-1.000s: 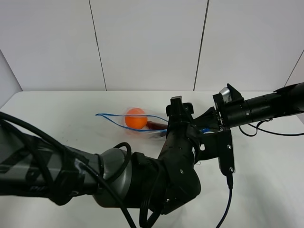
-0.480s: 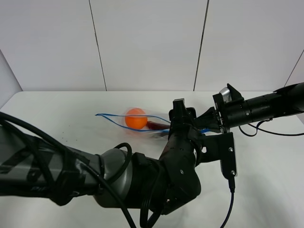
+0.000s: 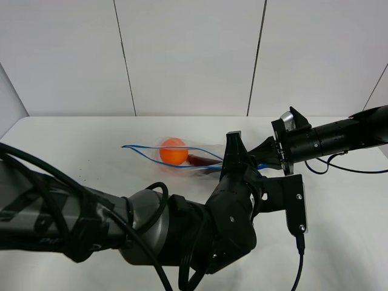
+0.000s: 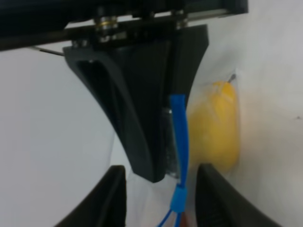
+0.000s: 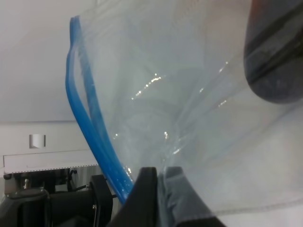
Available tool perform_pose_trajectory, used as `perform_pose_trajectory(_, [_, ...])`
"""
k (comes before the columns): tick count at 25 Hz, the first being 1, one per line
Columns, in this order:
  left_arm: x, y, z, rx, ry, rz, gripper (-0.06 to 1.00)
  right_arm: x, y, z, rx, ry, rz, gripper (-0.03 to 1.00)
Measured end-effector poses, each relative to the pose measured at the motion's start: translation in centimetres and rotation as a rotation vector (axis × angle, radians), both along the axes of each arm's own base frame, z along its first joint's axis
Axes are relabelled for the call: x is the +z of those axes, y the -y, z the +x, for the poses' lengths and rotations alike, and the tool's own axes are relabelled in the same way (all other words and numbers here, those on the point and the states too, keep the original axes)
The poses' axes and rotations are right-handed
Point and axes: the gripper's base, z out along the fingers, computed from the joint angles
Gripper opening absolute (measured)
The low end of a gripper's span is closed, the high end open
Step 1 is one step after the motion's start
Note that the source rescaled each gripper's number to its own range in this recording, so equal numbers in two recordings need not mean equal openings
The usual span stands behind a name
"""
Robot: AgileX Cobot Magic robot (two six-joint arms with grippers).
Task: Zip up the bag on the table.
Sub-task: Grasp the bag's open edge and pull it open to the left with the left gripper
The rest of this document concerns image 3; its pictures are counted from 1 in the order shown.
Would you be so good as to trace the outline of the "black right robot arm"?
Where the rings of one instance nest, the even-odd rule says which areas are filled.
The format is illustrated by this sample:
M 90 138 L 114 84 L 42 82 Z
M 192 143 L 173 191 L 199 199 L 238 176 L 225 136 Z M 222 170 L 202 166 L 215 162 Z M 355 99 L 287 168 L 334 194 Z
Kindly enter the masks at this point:
M 290 107 L 272 121 L 274 135 L 249 151 L 258 164 L 293 174 L 296 163 L 322 156 L 387 144 L 387 106 L 358 112 L 347 119 L 312 127 Z

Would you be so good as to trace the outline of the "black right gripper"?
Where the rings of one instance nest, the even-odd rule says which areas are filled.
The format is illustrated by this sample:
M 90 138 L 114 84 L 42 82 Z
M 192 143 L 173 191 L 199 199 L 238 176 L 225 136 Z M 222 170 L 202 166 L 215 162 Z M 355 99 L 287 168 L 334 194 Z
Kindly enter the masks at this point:
M 275 138 L 270 136 L 248 151 L 258 164 L 270 169 L 283 169 L 286 176 L 294 173 L 294 164 L 310 160 L 317 154 L 315 131 L 306 118 L 294 118 L 293 130 L 286 130 L 282 119 L 272 122 Z

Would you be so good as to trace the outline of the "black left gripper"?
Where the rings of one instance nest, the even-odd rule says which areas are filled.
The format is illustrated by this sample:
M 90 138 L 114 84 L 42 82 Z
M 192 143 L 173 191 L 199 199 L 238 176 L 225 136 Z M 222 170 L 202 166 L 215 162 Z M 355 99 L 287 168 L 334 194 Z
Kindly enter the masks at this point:
M 256 247 L 253 219 L 262 204 L 261 178 L 257 167 L 249 166 L 241 131 L 228 132 L 220 180 L 206 201 L 214 234 L 209 266 L 228 266 Z

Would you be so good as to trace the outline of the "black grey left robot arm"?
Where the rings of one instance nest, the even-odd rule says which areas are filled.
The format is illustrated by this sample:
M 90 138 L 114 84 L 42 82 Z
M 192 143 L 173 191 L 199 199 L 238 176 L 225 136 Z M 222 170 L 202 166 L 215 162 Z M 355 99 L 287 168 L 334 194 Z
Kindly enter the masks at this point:
M 2 144 L 1 249 L 63 253 L 77 263 L 117 249 L 130 264 L 153 266 L 166 290 L 164 267 L 176 266 L 179 288 L 193 290 L 255 248 L 257 166 L 240 135 L 229 133 L 219 184 L 205 204 L 170 194 L 163 182 L 117 197 Z

